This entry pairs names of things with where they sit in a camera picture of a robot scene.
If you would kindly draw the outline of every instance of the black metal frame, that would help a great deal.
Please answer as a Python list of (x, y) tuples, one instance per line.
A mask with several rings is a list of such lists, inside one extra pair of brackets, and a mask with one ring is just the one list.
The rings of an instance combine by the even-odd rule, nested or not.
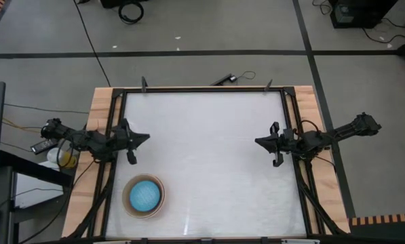
[[(288, 104), (287, 104), (287, 96), (290, 97), (292, 101), (292, 109), (294, 112), (294, 119), (296, 120), (297, 125), (300, 125), (300, 114), (298, 111), (298, 104), (296, 100), (296, 95), (294, 92), (293, 87), (270, 87), (269, 89), (265, 90), (265, 87), (171, 87), (171, 88), (156, 88), (156, 87), (146, 87), (144, 90), (138, 89), (138, 88), (129, 88), (129, 89), (119, 89), (115, 88), (112, 93), (112, 100), (111, 100), (111, 105), (110, 105), (110, 110), (109, 110), (109, 116), (108, 116), (108, 121), (107, 121), (107, 128), (106, 128), (106, 136), (110, 136), (110, 131), (112, 128), (112, 123), (113, 123), (113, 117), (115, 114), (115, 108), (116, 108), (116, 103), (118, 97), (121, 97), (121, 106), (119, 109), (119, 116), (118, 116), (118, 122), (123, 119), (123, 114), (125, 111), (125, 104), (126, 104), (126, 98), (128, 94), (131, 93), (189, 93), (189, 92), (279, 92), (282, 100), (282, 106), (284, 110), (284, 116), (286, 118), (286, 125), (287, 127), (292, 127), (291, 124), (291, 118), (290, 118), (290, 113), (288, 109)], [(298, 159), (293, 157), (293, 163), (294, 163), (294, 172), (296, 174), (296, 180), (297, 184), (298, 182), (298, 176), (301, 174), (301, 169), (300, 165), (298, 162)], [(97, 183), (96, 183), (96, 188), (94, 192), (94, 202), (98, 199), (98, 195), (101, 191), (102, 188), (102, 182), (104, 178), (104, 169), (105, 166), (101, 165), (99, 172), (98, 172), (98, 177), (97, 177)], [(113, 187), (113, 182), (114, 182), (114, 177), (115, 177), (115, 170), (116, 170), (116, 162), (111, 162), (111, 168), (110, 168), (110, 173), (109, 177), (111, 178), (111, 186), (110, 188)], [(310, 185), (310, 190), (311, 194), (314, 197), (317, 197), (316, 189), (315, 189), (315, 182), (313, 180), (313, 174), (312, 171), (307, 172), (307, 177), (308, 177), (308, 183)], [(309, 212), (307, 208), (307, 202), (305, 199), (305, 195), (303, 192), (298, 189), (298, 194), (299, 194), (299, 199), (301, 202), (301, 208), (302, 208), (302, 213), (303, 213), (303, 219), (305, 222), (305, 229), (307, 235), (312, 234), (312, 229), (311, 229), (311, 222), (309, 220)], [(105, 206), (104, 206), (104, 215), (102, 219), (102, 226), (101, 226), (101, 232), (100, 236), (104, 237), (107, 231), (107, 220), (109, 218), (109, 209), (110, 209), (110, 204), (111, 204), (111, 194), (107, 196), (105, 200)], [(318, 230), (319, 233), (324, 233), (324, 225), (322, 224), (322, 220), (320, 216), (317, 214), (317, 223), (318, 223)], [(92, 219), (89, 227), (88, 227), (88, 237), (93, 237), (94, 236), (94, 229), (95, 229), (95, 218)]]

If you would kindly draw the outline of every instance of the white tabletop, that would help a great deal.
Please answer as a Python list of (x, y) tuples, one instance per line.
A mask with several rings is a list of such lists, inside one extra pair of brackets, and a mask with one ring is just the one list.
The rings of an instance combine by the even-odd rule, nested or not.
[[(306, 235), (292, 159), (272, 166), (273, 154), (254, 142), (278, 121), (280, 94), (129, 94), (125, 118), (151, 135), (130, 165), (119, 152), (107, 237), (302, 237)], [(130, 217), (122, 190), (138, 174), (157, 176), (165, 203), (149, 219)]]

